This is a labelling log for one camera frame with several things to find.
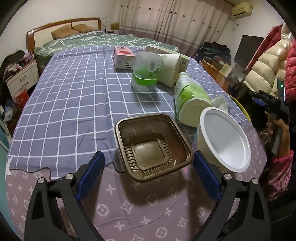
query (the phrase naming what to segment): red bucket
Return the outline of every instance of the red bucket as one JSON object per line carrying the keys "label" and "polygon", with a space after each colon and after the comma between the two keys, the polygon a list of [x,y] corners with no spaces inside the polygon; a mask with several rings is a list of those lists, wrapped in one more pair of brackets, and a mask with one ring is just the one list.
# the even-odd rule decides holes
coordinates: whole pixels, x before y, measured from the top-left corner
{"label": "red bucket", "polygon": [[27,103],[29,96],[26,89],[20,89],[18,92],[14,95],[15,103],[17,103],[17,106],[20,111],[23,111],[25,104]]}

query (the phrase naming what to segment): curtain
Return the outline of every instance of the curtain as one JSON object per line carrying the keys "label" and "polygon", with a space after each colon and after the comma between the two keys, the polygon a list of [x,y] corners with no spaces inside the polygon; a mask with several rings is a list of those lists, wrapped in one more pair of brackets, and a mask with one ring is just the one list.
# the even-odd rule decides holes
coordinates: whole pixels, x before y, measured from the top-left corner
{"label": "curtain", "polygon": [[223,0],[121,0],[120,34],[177,46],[193,57],[204,42],[216,42],[231,13]]}

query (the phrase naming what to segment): brown plastic tray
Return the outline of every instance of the brown plastic tray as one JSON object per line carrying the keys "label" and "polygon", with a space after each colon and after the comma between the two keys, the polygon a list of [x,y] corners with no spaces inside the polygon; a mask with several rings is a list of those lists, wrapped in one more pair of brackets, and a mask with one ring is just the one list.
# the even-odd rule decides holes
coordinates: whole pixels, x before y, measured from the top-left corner
{"label": "brown plastic tray", "polygon": [[115,133],[126,170],[138,182],[173,172],[193,160],[191,146],[167,114],[122,119]]}

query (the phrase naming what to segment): paper towel roll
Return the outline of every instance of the paper towel roll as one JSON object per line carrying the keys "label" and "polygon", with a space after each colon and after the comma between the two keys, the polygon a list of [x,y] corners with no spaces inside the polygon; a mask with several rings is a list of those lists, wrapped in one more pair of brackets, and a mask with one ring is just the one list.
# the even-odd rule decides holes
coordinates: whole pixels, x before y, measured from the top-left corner
{"label": "paper towel roll", "polygon": [[159,53],[163,58],[163,66],[159,74],[159,82],[172,87],[178,81],[178,73],[180,69],[180,54]]}

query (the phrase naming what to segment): green label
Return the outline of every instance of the green label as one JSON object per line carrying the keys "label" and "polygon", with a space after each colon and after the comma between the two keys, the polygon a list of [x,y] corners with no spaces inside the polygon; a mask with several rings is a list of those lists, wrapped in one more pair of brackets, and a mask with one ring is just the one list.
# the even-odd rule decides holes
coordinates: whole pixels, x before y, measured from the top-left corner
{"label": "green label", "polygon": [[187,81],[188,79],[190,79],[190,77],[183,75],[176,83],[174,97],[178,118],[180,110],[182,109],[184,104],[190,99],[199,98],[209,103],[212,103],[210,97],[208,96],[207,92],[205,92],[203,87],[198,82]]}

